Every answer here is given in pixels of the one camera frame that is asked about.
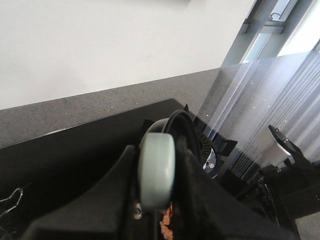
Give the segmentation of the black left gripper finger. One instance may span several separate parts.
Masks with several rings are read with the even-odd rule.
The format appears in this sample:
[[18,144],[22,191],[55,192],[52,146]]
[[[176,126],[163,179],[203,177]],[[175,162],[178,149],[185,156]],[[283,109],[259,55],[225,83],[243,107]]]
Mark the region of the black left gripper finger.
[[88,191],[36,220],[24,240],[119,240],[133,209],[137,149],[125,147],[115,165]]

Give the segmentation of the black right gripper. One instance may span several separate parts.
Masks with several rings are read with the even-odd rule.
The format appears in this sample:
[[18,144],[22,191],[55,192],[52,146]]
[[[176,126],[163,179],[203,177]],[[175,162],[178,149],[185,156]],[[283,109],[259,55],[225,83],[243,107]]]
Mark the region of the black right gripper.
[[262,158],[238,202],[203,171],[183,136],[176,141],[175,240],[300,240],[296,220],[320,211],[320,163],[310,162],[279,128],[256,136]]

